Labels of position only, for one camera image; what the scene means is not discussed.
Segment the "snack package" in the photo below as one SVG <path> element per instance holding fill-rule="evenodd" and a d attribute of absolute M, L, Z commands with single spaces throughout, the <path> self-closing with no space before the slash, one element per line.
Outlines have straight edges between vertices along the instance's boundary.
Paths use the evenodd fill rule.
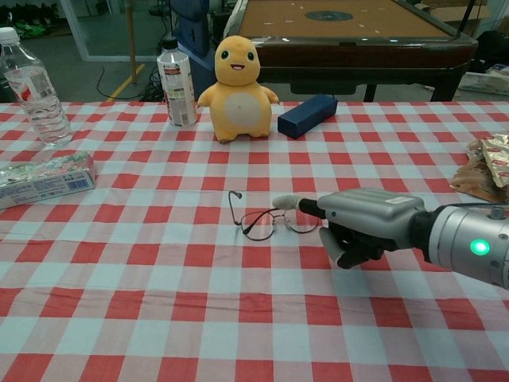
<path fill-rule="evenodd" d="M 468 163 L 459 168 L 454 175 L 450 183 L 452 189 L 459 193 L 466 193 L 473 197 L 490 201 L 491 203 L 505 203 L 509 201 L 509 186 L 507 185 L 509 184 L 509 177 L 505 177 L 503 167 L 499 167 L 502 162 L 509 162 L 508 148 L 506 146 L 504 148 L 500 147 L 501 145 L 507 145 L 505 142 L 507 142 L 507 138 L 509 137 L 507 137 L 507 135 L 499 135 L 500 136 L 496 135 L 489 140 L 477 140 L 468 145 Z M 493 154 L 500 152 L 505 153 L 505 161 L 503 161 L 500 156 L 494 158 Z M 490 164 L 489 162 L 492 162 L 491 158 L 494 158 L 496 161 L 500 160 L 501 162 L 497 162 L 499 163 L 498 165 Z M 497 176 L 493 175 L 490 166 L 492 168 L 496 166 L 496 169 L 501 169 L 498 178 L 503 178 L 508 183 L 503 186 L 499 186 L 503 184 L 501 182 L 498 184 L 495 183 L 494 179 L 497 178 Z"/>
<path fill-rule="evenodd" d="M 497 187 L 509 186 L 509 135 L 496 134 L 492 139 L 483 139 L 483 154 L 488 168 L 492 171 Z"/>
<path fill-rule="evenodd" d="M 0 209 L 94 187 L 94 162 L 87 153 L 9 166 L 0 169 Z"/>

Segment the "cardboard box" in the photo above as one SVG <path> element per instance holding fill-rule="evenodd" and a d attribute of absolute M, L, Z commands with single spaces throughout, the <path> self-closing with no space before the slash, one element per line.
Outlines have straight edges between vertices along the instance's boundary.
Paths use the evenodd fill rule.
<path fill-rule="evenodd" d="M 431 6 L 431 4 L 447 4 L 454 2 L 464 2 L 468 4 L 468 0 L 451 0 L 451 2 L 441 2 L 434 0 L 425 0 L 424 3 L 420 3 L 419 9 L 424 10 L 431 14 L 434 18 L 437 18 L 440 21 L 445 22 L 448 25 L 451 25 L 454 29 L 458 29 L 461 24 L 461 20 L 463 19 L 464 13 L 467 11 L 467 6 Z M 491 17 L 491 12 L 488 6 L 479 5 L 479 2 L 476 2 L 476 6 L 473 7 L 470 16 L 468 17 L 467 25 L 464 28 L 463 33 L 468 34 L 469 36 L 475 36 L 477 28 L 479 27 L 480 21 L 485 18 Z"/>
<path fill-rule="evenodd" d="M 502 22 L 500 23 L 496 31 L 505 34 L 509 33 L 509 16 L 506 16 L 505 18 L 502 19 Z"/>
<path fill-rule="evenodd" d="M 94 187 L 94 162 L 86 153 L 9 166 L 0 169 L 0 209 Z"/>
<path fill-rule="evenodd" d="M 425 0 L 424 3 L 431 8 L 449 8 L 451 6 L 468 6 L 470 0 Z M 488 0 L 476 0 L 476 5 L 486 6 Z"/>

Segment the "glasses lens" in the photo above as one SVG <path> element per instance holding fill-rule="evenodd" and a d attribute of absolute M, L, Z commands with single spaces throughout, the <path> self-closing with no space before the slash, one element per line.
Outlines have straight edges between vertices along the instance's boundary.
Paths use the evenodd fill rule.
<path fill-rule="evenodd" d="M 240 221 L 242 224 L 242 230 L 251 227 L 251 230 L 247 233 L 247 237 L 253 240 L 264 240 L 272 235 L 274 230 L 274 218 L 268 212 L 253 212 L 245 215 Z"/>
<path fill-rule="evenodd" d="M 312 231 L 319 223 L 315 216 L 308 215 L 296 209 L 285 211 L 285 223 L 295 232 L 306 233 Z"/>

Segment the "yellow floor line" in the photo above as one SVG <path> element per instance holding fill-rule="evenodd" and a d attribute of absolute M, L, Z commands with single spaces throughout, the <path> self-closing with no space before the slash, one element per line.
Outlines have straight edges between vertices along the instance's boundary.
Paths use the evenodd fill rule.
<path fill-rule="evenodd" d="M 136 74 L 139 74 L 140 71 L 145 67 L 145 64 L 140 64 L 137 68 L 136 68 Z M 132 76 L 129 76 L 127 77 L 127 79 L 122 82 L 122 84 L 117 88 L 117 90 L 115 90 L 114 92 L 112 92 L 110 94 L 110 98 L 108 98 L 106 100 L 106 102 L 110 102 L 110 101 L 113 101 L 115 99 L 116 96 L 118 96 L 120 93 L 122 93 L 122 91 L 127 87 L 128 84 L 131 83 L 131 81 L 133 80 L 133 77 Z"/>

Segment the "plastic water bottle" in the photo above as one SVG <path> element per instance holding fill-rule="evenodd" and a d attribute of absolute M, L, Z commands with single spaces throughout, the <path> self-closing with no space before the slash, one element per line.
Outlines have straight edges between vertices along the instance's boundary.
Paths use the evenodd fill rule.
<path fill-rule="evenodd" d="M 0 67 L 29 117 L 33 129 L 48 146 L 63 146 L 72 129 L 42 62 L 20 43 L 16 30 L 0 28 Z"/>
<path fill-rule="evenodd" d="M 198 116 L 192 88 L 191 64 L 188 55 L 178 50 L 175 37 L 163 38 L 157 68 L 170 122 L 178 127 L 193 125 Z"/>

